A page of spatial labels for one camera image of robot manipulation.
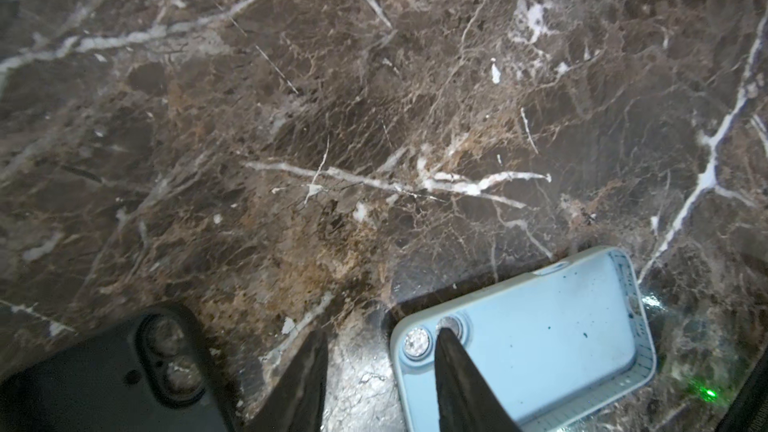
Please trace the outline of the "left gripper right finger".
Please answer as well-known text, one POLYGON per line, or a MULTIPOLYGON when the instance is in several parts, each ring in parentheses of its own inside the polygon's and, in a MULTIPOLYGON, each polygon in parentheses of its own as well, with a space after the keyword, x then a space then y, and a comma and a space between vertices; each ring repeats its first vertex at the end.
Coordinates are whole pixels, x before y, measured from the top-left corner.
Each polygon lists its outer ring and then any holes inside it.
POLYGON ((442 432, 521 431, 449 328, 438 333, 434 365, 442 432))

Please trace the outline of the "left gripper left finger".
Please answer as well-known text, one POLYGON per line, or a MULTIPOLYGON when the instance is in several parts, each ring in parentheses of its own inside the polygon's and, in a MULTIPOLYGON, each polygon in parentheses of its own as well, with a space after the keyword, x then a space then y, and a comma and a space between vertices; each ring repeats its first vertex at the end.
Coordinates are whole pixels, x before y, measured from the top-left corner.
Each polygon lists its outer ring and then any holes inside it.
POLYGON ((309 333, 262 409, 244 431, 321 430, 328 372, 328 339, 309 333))

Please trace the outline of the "light blue case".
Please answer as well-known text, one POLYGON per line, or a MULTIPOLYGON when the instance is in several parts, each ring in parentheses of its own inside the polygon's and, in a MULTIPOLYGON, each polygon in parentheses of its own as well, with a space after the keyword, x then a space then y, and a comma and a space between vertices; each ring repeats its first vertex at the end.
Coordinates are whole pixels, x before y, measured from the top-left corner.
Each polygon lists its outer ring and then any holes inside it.
POLYGON ((456 332, 490 389, 525 431, 556 431, 644 386, 657 357, 632 262, 594 247, 414 313, 390 350, 411 431, 438 429, 434 359, 456 332))

